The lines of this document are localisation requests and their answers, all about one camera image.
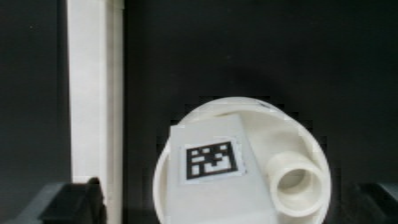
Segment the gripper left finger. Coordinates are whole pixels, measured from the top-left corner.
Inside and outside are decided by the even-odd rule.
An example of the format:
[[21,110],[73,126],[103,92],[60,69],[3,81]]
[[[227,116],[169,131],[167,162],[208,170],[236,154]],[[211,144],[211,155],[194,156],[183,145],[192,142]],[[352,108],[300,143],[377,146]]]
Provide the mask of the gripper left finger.
[[106,206],[98,178],[85,183],[48,184],[14,224],[106,224]]

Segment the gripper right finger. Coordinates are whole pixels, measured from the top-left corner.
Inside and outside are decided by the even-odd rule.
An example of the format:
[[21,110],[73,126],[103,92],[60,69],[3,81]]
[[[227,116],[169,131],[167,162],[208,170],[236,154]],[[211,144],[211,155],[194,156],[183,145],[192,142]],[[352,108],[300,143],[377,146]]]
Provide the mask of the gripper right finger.
[[398,183],[359,185],[355,224],[398,224]]

